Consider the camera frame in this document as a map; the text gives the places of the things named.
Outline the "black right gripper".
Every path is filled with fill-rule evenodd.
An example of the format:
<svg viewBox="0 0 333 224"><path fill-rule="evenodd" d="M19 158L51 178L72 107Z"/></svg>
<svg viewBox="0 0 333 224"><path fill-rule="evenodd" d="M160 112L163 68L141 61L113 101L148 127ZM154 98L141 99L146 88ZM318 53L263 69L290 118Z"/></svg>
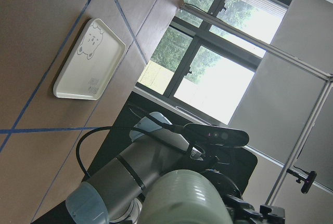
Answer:
<svg viewBox="0 0 333 224"><path fill-rule="evenodd" d="M285 210L281 207L261 205L260 211L242 199L237 185L226 175L216 170L220 159L214 156L207 167L199 172L216 188L232 218L233 223L285 223Z"/></svg>

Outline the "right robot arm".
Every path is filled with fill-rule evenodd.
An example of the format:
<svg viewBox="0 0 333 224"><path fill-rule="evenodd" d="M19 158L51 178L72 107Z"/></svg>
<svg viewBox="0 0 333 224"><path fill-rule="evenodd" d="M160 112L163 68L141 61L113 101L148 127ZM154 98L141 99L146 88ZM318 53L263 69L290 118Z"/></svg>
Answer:
<svg viewBox="0 0 333 224"><path fill-rule="evenodd" d="M66 199L75 223L284 223L284 209L242 199L216 170L219 149L245 146L245 131L172 124L152 112L130 128L131 145Z"/></svg>

